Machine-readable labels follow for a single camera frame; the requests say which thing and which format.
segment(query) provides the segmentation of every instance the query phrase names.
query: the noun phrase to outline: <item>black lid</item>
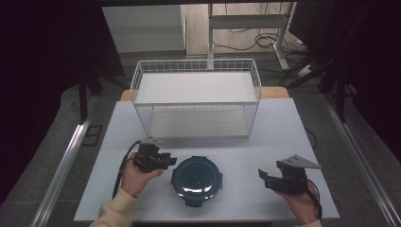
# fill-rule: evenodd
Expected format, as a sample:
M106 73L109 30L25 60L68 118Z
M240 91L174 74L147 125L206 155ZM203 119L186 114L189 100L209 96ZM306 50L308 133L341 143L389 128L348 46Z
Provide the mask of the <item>black lid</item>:
M222 187L222 174L206 157L192 156L173 170L171 183L177 194L185 200L185 205L201 207Z

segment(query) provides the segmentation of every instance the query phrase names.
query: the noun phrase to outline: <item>gray floor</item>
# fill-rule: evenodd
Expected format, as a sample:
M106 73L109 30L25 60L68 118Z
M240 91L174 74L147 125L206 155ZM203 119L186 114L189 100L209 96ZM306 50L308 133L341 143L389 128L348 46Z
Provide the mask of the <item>gray floor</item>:
M290 42L288 47L301 48L301 46L297 45L297 43ZM205 56L197 51L194 50L194 54L191 56L185 56L183 51L122 54L121 61L126 76L118 79L130 84L131 74L136 63L140 60L203 59ZM263 86L277 86L285 75L285 73L267 71L280 71L278 61L271 49L264 49L263 53L226 53L217 55L217 58L255 59ZM302 56L291 56L291 58L294 61L299 61ZM286 84L295 79L296 76L287 78ZM288 89L288 91L295 101L305 128L313 132L315 136L309 132L307 133L311 145L316 146L314 148L315 155L323 167L323 176L340 212L341 218L325 219L323 224L324 226L354 227L388 226L375 198L360 174L349 148L324 104L323 94L318 89L320 80L321 78L319 77L314 78L297 88ZM88 223L74 222L73 217L96 161L115 102L119 100L123 92L120 87L105 79L101 79L101 83L104 91L96 105L91 129L89 129L83 145L78 151L47 226L88 225ZM382 182L396 210L398 212L401 211L400 163L359 115L353 106L351 97L345 100L345 117L347 126L357 140L368 163L377 178ZM78 87L74 86L62 95L61 108L47 136L26 171L9 194L9 197L1 204L0 226L28 226L32 222L44 193L77 127L78 121ZM90 136L90 134L96 132L99 132L98 137ZM295 223L292 220L274 222L272 226L292 226ZM216 225L268 226L267 223Z

